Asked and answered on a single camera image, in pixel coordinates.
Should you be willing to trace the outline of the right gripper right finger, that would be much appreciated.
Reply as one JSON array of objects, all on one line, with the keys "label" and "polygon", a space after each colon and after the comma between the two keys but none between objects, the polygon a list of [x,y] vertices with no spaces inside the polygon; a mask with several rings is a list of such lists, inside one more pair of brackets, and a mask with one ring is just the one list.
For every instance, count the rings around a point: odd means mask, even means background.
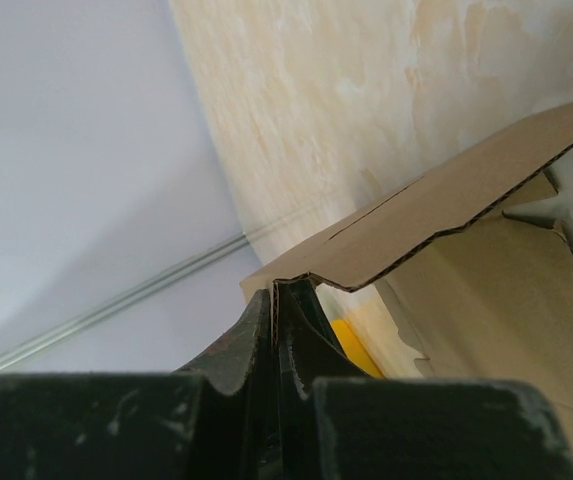
[{"label": "right gripper right finger", "polygon": [[308,282],[277,285],[276,336],[287,479],[573,479],[557,417],[528,384],[372,378]]}]

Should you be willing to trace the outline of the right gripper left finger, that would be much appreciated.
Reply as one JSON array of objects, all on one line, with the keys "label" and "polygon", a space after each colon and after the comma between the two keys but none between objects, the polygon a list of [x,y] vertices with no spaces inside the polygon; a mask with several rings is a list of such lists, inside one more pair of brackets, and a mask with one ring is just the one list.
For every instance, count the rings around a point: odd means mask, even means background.
[{"label": "right gripper left finger", "polygon": [[0,375],[0,479],[255,479],[270,295],[172,373]]}]

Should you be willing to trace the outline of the brown cardboard box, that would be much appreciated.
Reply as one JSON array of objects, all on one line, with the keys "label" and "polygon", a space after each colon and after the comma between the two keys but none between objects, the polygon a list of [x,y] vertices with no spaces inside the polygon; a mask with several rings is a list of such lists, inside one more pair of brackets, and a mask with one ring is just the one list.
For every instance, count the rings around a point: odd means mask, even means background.
[{"label": "brown cardboard box", "polygon": [[376,285],[424,376],[516,379],[573,446],[573,102],[526,117],[243,280]]}]

